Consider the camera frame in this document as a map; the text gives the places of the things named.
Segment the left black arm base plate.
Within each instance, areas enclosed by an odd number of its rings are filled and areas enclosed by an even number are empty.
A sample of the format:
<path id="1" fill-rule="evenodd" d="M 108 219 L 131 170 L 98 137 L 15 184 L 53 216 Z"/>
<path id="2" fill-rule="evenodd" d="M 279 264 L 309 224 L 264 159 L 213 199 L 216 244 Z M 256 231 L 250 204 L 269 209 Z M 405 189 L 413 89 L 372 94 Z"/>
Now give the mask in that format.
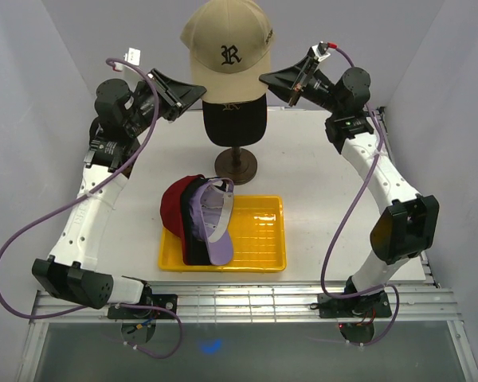
<path id="1" fill-rule="evenodd" d="M 176 294 L 152 294 L 143 298 L 135 308 L 124 304 L 108 308 L 107 318 L 111 320 L 172 319 L 177 313 L 178 296 Z"/>

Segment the black R sport cap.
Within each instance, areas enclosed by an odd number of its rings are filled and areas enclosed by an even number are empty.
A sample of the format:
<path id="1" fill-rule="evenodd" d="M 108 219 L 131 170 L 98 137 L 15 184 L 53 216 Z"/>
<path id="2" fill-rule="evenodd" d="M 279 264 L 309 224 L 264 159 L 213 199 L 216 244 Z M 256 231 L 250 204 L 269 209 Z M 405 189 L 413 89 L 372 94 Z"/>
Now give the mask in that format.
<path id="1" fill-rule="evenodd" d="M 202 102 L 202 116 L 210 141 L 259 142 L 267 127 L 267 97 L 244 103 Z"/>

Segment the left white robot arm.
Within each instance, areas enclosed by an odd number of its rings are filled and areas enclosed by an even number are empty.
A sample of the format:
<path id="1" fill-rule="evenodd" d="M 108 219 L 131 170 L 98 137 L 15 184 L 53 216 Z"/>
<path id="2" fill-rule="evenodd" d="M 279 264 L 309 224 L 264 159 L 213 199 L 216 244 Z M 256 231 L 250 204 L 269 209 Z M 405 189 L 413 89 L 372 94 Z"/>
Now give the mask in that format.
<path id="1" fill-rule="evenodd" d="M 34 278 L 52 297 L 93 309 L 125 303 L 136 318 L 152 311 L 153 299 L 143 281 L 98 272 L 100 242 L 135 164 L 138 137 L 159 118 L 175 121 L 206 93 L 201 85 L 178 82 L 156 69 L 147 78 L 134 89 L 121 79 L 97 87 L 80 201 L 48 258 L 32 266 Z"/>

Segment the purple LA cap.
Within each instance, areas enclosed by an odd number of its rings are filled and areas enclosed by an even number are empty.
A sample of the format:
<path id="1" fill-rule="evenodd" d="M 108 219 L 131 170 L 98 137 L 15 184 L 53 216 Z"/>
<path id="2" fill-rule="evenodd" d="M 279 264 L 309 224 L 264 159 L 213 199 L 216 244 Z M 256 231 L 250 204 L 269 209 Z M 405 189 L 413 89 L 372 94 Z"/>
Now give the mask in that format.
<path id="1" fill-rule="evenodd" d="M 233 259 L 229 223 L 234 204 L 234 185 L 223 177 L 207 178 L 190 199 L 193 234 L 207 248 L 212 266 L 222 266 Z"/>

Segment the beige R cap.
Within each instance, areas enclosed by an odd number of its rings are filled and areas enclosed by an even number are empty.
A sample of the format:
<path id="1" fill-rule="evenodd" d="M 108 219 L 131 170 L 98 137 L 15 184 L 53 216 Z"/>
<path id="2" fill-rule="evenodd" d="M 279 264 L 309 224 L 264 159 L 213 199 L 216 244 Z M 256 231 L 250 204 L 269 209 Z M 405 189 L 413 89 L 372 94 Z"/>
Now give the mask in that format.
<path id="1" fill-rule="evenodd" d="M 275 33 L 254 1 L 208 1 L 184 26 L 192 80 L 206 103 L 246 103 L 264 96 L 260 75 L 271 70 Z"/>

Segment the black cap red trim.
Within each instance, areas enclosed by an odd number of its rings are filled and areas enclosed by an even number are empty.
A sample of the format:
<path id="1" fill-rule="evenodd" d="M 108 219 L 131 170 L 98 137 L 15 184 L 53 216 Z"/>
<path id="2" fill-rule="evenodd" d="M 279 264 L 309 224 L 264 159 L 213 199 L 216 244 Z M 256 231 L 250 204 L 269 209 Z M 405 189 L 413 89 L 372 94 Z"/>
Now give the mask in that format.
<path id="1" fill-rule="evenodd" d="M 188 266 L 209 266 L 211 264 L 205 243 L 193 234 L 193 221 L 190 215 L 190 199 L 206 178 L 199 174 L 191 177 L 190 183 L 180 197 L 184 243 L 183 261 Z"/>

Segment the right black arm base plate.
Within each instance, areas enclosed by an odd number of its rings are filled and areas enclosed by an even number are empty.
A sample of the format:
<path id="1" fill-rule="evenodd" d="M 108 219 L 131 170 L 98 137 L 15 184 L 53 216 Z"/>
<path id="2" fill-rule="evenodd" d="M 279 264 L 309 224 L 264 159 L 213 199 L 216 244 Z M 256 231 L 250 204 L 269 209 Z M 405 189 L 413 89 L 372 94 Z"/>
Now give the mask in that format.
<path id="1" fill-rule="evenodd" d="M 310 305 L 318 310 L 321 318 L 390 318 L 392 310 L 385 291 L 357 298 L 337 299 L 325 294 L 317 296 L 317 302 Z"/>

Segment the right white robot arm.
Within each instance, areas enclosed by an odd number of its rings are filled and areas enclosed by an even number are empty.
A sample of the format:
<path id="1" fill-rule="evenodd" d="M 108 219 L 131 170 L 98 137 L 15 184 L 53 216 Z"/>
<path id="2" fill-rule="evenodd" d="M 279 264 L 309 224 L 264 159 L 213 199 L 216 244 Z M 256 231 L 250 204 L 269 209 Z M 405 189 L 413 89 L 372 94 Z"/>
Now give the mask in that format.
<path id="1" fill-rule="evenodd" d="M 370 75 L 352 64 L 332 83 L 320 65 L 332 52 L 342 50 L 331 42 L 313 45 L 304 58 L 289 68 L 260 75 L 261 83 L 288 106 L 305 99 L 330 112 L 325 121 L 328 142 L 362 178 L 362 186 L 329 244 L 332 250 L 345 223 L 368 191 L 380 217 L 370 232 L 370 254 L 347 280 L 341 294 L 325 290 L 328 299 L 343 300 L 346 311 L 364 315 L 387 287 L 392 276 L 408 261 L 430 248 L 437 226 L 439 202 L 423 195 L 383 154 L 385 138 L 368 102 Z"/>

